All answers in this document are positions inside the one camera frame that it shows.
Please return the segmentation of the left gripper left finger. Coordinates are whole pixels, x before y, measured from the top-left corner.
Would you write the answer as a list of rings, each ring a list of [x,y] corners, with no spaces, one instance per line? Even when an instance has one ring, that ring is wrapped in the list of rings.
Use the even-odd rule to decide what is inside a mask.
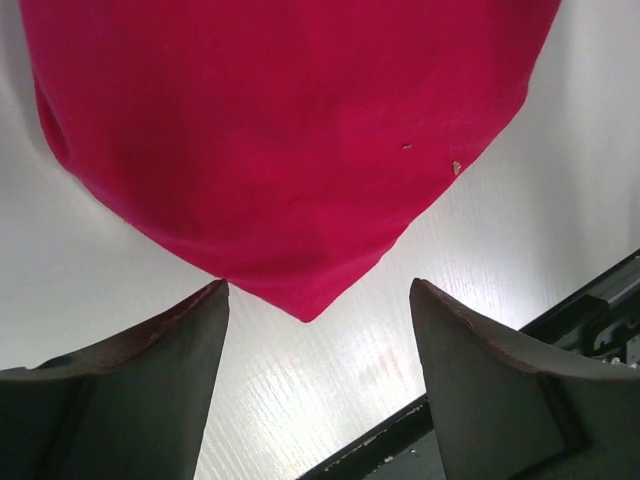
[[[1,374],[5,479],[190,479],[229,322],[215,281],[38,367]]]

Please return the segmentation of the red polo shirt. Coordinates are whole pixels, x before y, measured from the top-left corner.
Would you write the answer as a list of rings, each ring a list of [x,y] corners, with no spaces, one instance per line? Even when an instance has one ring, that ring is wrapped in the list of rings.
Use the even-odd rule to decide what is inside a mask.
[[[23,1],[44,136],[188,263],[317,318],[522,107],[555,1]]]

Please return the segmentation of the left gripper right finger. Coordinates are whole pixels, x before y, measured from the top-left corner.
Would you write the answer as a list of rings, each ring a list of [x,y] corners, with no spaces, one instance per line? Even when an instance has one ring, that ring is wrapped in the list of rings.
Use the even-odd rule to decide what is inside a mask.
[[[425,280],[413,328],[449,479],[635,479],[639,373],[487,318]]]

